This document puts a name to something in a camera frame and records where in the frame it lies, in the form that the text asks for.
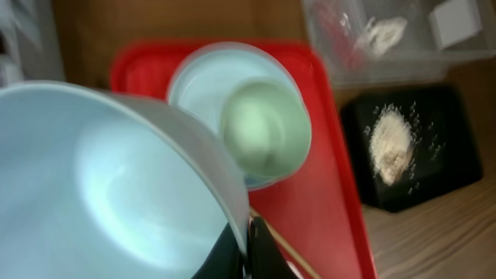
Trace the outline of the light blue small bowl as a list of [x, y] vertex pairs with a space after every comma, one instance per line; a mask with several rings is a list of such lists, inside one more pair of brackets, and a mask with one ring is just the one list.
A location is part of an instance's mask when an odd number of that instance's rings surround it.
[[248, 197], [213, 133], [149, 98], [57, 82], [1, 91], [3, 278], [192, 278]]

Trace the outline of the green bowl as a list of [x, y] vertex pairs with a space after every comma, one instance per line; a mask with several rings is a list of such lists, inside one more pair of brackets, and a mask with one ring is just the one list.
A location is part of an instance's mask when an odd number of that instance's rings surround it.
[[305, 162], [312, 124], [297, 88], [254, 79], [226, 99], [219, 135], [242, 171], [275, 180], [292, 175]]

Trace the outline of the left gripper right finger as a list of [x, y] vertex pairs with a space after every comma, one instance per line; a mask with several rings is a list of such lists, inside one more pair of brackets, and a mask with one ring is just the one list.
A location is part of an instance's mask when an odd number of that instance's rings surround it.
[[298, 279], [261, 217], [250, 221], [248, 261], [253, 279]]

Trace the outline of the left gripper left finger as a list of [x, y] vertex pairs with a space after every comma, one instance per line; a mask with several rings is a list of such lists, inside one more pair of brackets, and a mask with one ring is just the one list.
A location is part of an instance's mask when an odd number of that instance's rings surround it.
[[227, 224], [192, 279], [241, 278], [243, 278], [243, 259], [233, 231]]

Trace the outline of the rice food scraps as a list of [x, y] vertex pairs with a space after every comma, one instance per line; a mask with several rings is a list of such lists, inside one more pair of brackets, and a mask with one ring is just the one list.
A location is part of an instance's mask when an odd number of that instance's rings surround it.
[[374, 122], [363, 130], [373, 177], [387, 188], [417, 173], [421, 148], [430, 160], [438, 157], [445, 143], [438, 141], [434, 124], [421, 124], [420, 109], [414, 102], [408, 108], [387, 103], [373, 110]]

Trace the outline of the light blue dinner plate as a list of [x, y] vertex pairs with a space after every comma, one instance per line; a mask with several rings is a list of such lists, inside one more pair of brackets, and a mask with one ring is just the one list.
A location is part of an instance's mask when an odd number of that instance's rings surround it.
[[[172, 77], [167, 93], [170, 105], [176, 106], [199, 120], [224, 145], [219, 123], [226, 99], [242, 83], [254, 79], [271, 79], [299, 90], [288, 70], [268, 52], [246, 43], [213, 43], [185, 58]], [[276, 181], [264, 180], [243, 173], [250, 190], [265, 188]]]

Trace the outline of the white tissue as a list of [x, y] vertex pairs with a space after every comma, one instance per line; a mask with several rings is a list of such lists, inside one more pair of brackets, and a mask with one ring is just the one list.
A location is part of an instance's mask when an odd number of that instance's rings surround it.
[[402, 40], [408, 20], [403, 17], [382, 19], [372, 17], [358, 36], [355, 47], [372, 58], [380, 58]]

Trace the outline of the red snack wrapper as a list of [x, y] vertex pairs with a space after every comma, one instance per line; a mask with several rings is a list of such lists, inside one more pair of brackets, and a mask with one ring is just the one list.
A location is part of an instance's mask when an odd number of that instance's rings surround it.
[[363, 62], [363, 54], [341, 4], [338, 1], [316, 1], [313, 6], [338, 61], [348, 71], [356, 70]]

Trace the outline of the wooden chopstick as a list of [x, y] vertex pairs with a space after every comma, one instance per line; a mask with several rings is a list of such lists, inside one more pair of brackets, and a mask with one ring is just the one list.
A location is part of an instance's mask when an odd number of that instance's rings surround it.
[[298, 279], [322, 279], [322, 276], [301, 256], [298, 251], [253, 207], [250, 208], [250, 219], [261, 217], [270, 234], [284, 256], [284, 260]]

